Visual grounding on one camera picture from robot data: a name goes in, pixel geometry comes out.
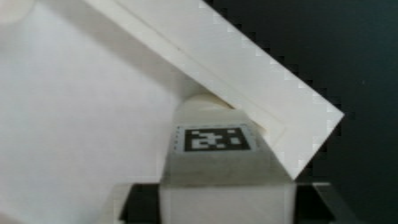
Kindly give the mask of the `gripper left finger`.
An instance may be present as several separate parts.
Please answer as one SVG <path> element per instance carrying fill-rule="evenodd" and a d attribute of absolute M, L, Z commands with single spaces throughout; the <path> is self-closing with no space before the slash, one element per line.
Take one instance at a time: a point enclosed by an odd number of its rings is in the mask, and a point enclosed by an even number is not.
<path fill-rule="evenodd" d="M 117 217 L 120 224 L 161 224 L 158 185 L 133 184 Z"/>

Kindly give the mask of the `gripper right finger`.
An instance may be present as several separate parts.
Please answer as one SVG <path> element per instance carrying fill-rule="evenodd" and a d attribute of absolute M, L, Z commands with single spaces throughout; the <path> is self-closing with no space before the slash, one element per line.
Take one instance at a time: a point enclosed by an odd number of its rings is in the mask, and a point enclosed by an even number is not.
<path fill-rule="evenodd" d="M 293 224 L 348 224 L 350 211 L 328 183 L 300 183 Z"/>

